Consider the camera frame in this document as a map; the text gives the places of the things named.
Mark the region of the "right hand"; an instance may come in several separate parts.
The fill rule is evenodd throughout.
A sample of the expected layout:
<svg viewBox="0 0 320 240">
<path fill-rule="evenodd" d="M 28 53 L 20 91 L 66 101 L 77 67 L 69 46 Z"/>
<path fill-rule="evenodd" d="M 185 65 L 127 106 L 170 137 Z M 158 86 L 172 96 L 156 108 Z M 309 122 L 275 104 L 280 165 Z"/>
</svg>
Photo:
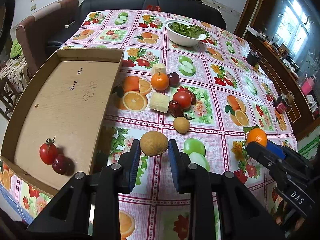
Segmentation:
<svg viewBox="0 0 320 240">
<path fill-rule="evenodd" d="M 305 218 L 285 200 L 280 202 L 272 218 L 284 230 L 286 238 L 291 237 L 305 221 Z"/>
</svg>

